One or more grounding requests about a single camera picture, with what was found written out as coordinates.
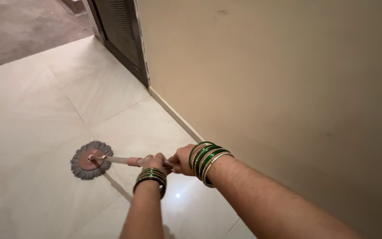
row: forearm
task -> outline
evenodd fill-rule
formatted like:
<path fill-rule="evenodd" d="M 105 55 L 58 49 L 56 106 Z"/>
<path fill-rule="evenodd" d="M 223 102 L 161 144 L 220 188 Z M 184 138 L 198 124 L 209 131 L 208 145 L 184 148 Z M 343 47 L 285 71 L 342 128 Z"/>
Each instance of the forearm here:
<path fill-rule="evenodd" d="M 258 238 L 360 238 L 352 229 L 231 156 L 209 180 Z"/>
<path fill-rule="evenodd" d="M 159 186 L 153 180 L 138 184 L 120 239 L 163 239 Z"/>

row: metal mesh door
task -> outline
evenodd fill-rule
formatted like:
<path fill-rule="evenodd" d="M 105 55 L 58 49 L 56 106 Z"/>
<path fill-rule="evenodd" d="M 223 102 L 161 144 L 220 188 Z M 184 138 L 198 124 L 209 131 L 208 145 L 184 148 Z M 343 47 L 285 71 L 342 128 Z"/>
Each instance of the metal mesh door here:
<path fill-rule="evenodd" d="M 95 0 L 107 39 L 140 68 L 127 0 Z"/>

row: beige wall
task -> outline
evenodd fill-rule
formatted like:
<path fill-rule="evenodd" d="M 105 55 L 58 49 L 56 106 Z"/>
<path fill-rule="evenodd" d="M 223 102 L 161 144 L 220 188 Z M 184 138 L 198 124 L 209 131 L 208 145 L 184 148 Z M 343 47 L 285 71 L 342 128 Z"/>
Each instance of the beige wall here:
<path fill-rule="evenodd" d="M 205 139 L 382 235 L 382 1 L 137 2 L 151 86 Z"/>

